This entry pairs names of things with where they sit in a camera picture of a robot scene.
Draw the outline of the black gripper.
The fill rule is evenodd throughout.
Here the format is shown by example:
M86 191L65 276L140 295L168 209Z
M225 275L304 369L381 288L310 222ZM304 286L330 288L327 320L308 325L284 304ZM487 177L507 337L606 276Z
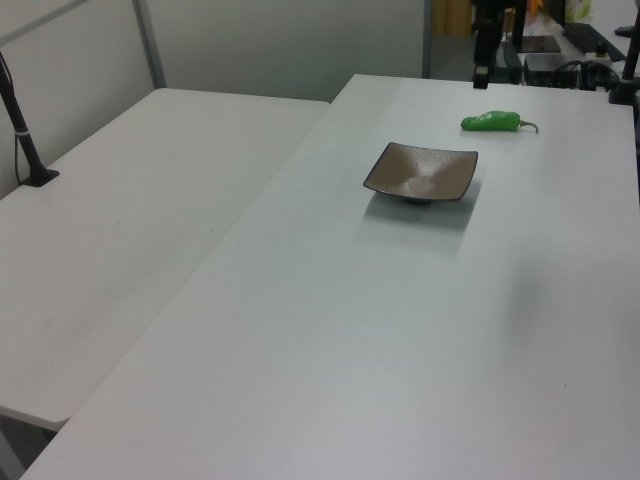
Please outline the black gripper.
M494 63L502 35L505 2L477 0L472 5L477 14L473 88L486 89L490 79L489 67Z

